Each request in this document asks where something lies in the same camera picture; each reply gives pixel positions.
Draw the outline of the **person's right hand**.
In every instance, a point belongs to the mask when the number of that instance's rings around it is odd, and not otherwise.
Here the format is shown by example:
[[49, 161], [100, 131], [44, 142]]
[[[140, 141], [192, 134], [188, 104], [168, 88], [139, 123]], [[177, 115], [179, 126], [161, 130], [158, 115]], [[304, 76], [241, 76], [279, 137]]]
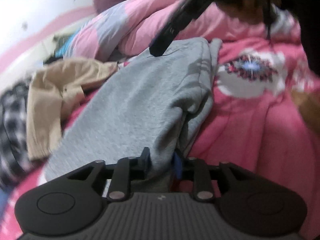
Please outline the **person's right hand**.
[[237, 18], [241, 22], [257, 25], [264, 21], [263, 9], [268, 1], [280, 6], [281, 0], [241, 0], [239, 4], [227, 4], [223, 1], [215, 2], [217, 7], [231, 18]]

